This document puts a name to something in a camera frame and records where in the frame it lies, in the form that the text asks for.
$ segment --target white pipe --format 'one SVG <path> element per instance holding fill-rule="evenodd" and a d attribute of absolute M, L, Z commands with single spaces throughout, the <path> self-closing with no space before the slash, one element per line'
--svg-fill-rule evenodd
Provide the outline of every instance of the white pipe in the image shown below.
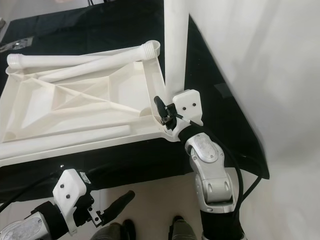
<path fill-rule="evenodd" d="M 43 67 L 70 67 L 85 64 L 108 56 L 28 56 L 11 53 L 6 61 L 11 69 L 19 70 L 25 68 Z"/>
<path fill-rule="evenodd" d="M 188 0 L 164 0 L 166 103 L 185 89 L 189 11 Z"/>
<path fill-rule="evenodd" d="M 12 142 L 3 142 L 0 144 L 0 159 L 33 154 L 67 146 L 115 139 L 128 136 L 130 133 L 130 126 L 123 125 Z"/>
<path fill-rule="evenodd" d="M 67 69 L 56 71 L 54 73 L 39 77 L 39 80 L 52 83 L 55 81 L 69 79 L 72 77 L 98 72 L 105 69 L 113 69 L 124 66 L 126 64 L 157 58 L 160 54 L 160 43 L 158 41 L 147 41 L 141 46 L 115 54 L 110 57 L 101 58 L 90 61 L 77 66 L 72 66 Z"/>

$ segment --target black tablecloth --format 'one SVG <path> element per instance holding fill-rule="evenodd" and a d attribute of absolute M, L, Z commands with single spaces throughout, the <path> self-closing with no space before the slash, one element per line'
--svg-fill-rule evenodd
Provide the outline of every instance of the black tablecloth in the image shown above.
<path fill-rule="evenodd" d="M 140 45 L 161 43 L 159 62 L 164 73 L 163 3 L 156 0 L 117 0 L 86 8 L 33 16 L 12 21 L 2 45 L 34 37 L 32 46 L 3 52 L 0 56 L 0 93 L 7 75 L 6 57 L 25 55 L 82 55 Z M 232 96 L 197 26 L 190 18 L 185 89 L 200 92 L 204 125 L 234 151 L 242 169 L 268 179 L 263 150 Z M 149 181 L 191 172 L 189 157 L 180 142 L 152 139 L 108 148 L 78 152 L 0 168 L 0 202 L 27 184 L 59 169 L 89 171 L 104 166 L 92 176 L 96 189 Z M 54 180 L 24 194 L 19 200 L 52 196 Z"/>

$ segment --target white wall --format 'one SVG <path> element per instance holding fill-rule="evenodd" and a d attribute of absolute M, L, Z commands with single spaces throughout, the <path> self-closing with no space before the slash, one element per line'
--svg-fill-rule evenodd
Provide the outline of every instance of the white wall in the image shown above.
<path fill-rule="evenodd" d="M 320 1 L 190 4 L 270 169 L 241 209 L 248 238 L 320 239 Z"/>

